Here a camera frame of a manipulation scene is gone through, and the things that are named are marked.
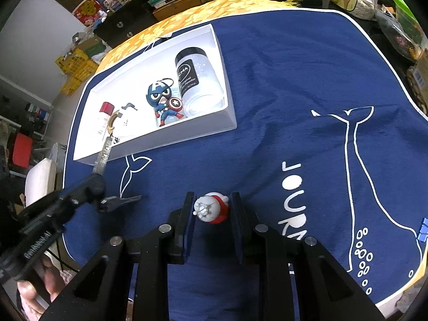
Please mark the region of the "person's left hand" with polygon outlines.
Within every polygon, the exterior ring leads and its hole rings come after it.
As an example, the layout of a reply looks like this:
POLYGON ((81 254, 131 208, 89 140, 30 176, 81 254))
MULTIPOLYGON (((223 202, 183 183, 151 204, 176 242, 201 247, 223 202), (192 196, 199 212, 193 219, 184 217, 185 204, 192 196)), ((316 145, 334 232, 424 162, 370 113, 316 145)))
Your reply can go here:
POLYGON ((18 280, 17 302, 26 320, 40 320, 65 286, 77 275, 73 270, 59 270, 50 256, 43 255, 36 263, 35 280, 18 280))

